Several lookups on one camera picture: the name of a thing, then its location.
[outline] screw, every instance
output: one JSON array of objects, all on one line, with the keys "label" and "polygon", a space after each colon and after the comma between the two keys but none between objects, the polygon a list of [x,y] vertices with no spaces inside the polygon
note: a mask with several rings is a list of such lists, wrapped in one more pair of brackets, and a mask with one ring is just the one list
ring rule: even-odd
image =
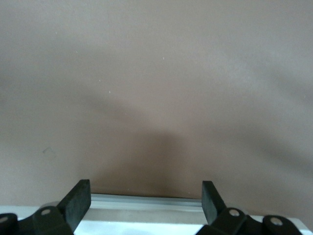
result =
[{"label": "screw", "polygon": [[50,212],[51,212],[50,209],[46,209],[41,212],[41,215],[49,214]]},{"label": "screw", "polygon": [[235,210],[235,209],[231,209],[231,210],[229,211],[229,213],[230,213],[232,216],[235,216],[235,217],[237,217],[237,216],[240,215],[239,212],[238,212],[237,210]]},{"label": "screw", "polygon": [[4,223],[5,221],[7,221],[9,218],[6,216],[6,217],[2,217],[0,218],[0,223]]},{"label": "screw", "polygon": [[272,217],[270,219],[270,221],[274,224],[274,225],[277,225],[277,226],[282,226],[283,225],[283,222],[279,219],[279,218],[276,218],[276,217]]}]

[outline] brown wall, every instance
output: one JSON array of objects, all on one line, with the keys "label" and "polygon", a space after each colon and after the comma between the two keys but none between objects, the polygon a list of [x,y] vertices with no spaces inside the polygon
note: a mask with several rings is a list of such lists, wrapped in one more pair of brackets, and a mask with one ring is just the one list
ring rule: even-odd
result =
[{"label": "brown wall", "polygon": [[312,1],[0,1],[0,204],[92,191],[312,221]]}]

